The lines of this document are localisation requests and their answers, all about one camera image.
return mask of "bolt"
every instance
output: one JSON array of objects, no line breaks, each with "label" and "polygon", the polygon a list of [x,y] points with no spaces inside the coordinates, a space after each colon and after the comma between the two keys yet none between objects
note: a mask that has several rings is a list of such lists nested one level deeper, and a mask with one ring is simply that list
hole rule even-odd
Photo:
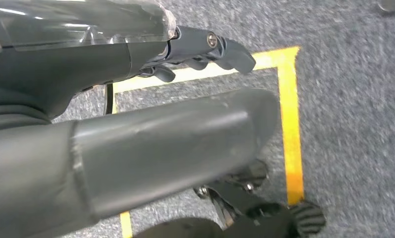
[{"label": "bolt", "polygon": [[249,182],[245,185],[245,190],[252,191],[253,189],[254,189],[254,185],[252,183]]},{"label": "bolt", "polygon": [[200,187],[198,189],[194,190],[201,199],[207,199],[209,198],[209,191],[206,187]]},{"label": "bolt", "polygon": [[208,45],[211,48],[215,48],[218,45],[218,38],[216,37],[216,35],[213,32],[210,32],[208,34],[207,40],[208,40]]}]

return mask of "black plastic part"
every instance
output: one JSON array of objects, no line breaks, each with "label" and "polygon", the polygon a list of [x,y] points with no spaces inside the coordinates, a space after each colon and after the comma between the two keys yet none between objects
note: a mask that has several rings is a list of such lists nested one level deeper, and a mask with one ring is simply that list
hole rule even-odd
[{"label": "black plastic part", "polygon": [[209,64],[206,61],[202,61],[202,60],[198,60],[198,59],[189,59],[189,60],[186,60],[184,63],[194,70],[203,70]]},{"label": "black plastic part", "polygon": [[154,76],[154,74],[155,74],[155,66],[141,69],[140,74],[137,76],[141,78],[149,78]]},{"label": "black plastic part", "polygon": [[105,108],[104,115],[113,113],[113,102],[114,102],[114,86],[112,83],[109,83],[105,86]]},{"label": "black plastic part", "polygon": [[165,83],[170,83],[175,79],[175,73],[170,68],[163,65],[155,67],[154,76]]},{"label": "black plastic part", "polygon": [[301,238],[319,233],[326,225],[323,210],[313,203],[302,201],[289,209]]},{"label": "black plastic part", "polygon": [[211,31],[186,26],[178,26],[177,30],[179,37],[170,41],[169,56],[165,62],[183,62],[214,50],[207,41]]},{"label": "black plastic part", "polygon": [[149,228],[134,238],[223,238],[215,222],[203,218],[181,218]]},{"label": "black plastic part", "polygon": [[241,73],[251,72],[256,65],[256,61],[247,49],[234,40],[222,40],[225,44],[225,54],[221,59],[216,60],[215,63],[224,69],[235,68]]},{"label": "black plastic part", "polygon": [[[260,160],[255,160],[239,172],[227,175],[219,179],[219,182],[221,182],[222,184],[227,183],[228,186],[229,184],[233,185],[237,188],[240,188],[241,190],[246,190],[246,192],[252,192],[253,190],[249,191],[247,186],[251,185],[253,189],[260,187],[267,179],[267,173],[268,169],[266,163]],[[210,198],[215,206],[221,222],[227,227],[231,226],[235,219],[238,217],[235,208],[225,202],[215,191],[210,190],[210,188],[208,188],[207,186],[205,186],[205,188],[207,191],[207,194],[205,195],[201,194],[198,188],[194,188],[193,190],[201,199]],[[240,193],[240,195],[243,195],[244,197],[247,196],[245,193],[242,192]]]},{"label": "black plastic part", "polygon": [[239,91],[79,122],[75,143],[100,218],[251,163],[273,135],[276,97]]},{"label": "black plastic part", "polygon": [[291,212],[227,182],[208,185],[214,205],[226,225],[225,238],[293,238],[296,227]]}]

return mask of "yellow line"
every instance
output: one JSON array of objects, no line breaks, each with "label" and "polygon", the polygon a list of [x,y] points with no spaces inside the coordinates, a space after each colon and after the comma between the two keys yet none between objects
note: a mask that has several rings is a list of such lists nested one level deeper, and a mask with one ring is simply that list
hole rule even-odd
[{"label": "yellow line", "polygon": [[[303,168],[301,160],[301,145],[299,132],[298,92],[296,82],[295,61],[299,47],[260,52],[253,54],[256,60],[254,70],[278,68],[279,93],[281,101],[283,153],[285,163],[286,188],[289,204],[295,204],[304,198]],[[196,79],[216,77],[237,73],[236,70],[224,70],[216,64],[210,63],[206,69],[196,71],[191,68],[174,70],[176,78],[171,83],[184,82]],[[165,85],[156,77],[134,77],[114,84],[114,94]],[[113,113],[117,112],[116,103]],[[123,238],[132,237],[129,212],[120,215]]]},{"label": "yellow line", "polygon": [[121,232],[123,234],[123,238],[133,237],[129,212],[124,212],[120,214],[120,223],[121,223]]},{"label": "yellow line", "polygon": [[285,158],[288,203],[295,204],[304,198],[304,179],[299,132],[299,106],[295,60],[299,48],[278,52],[279,93]]}]

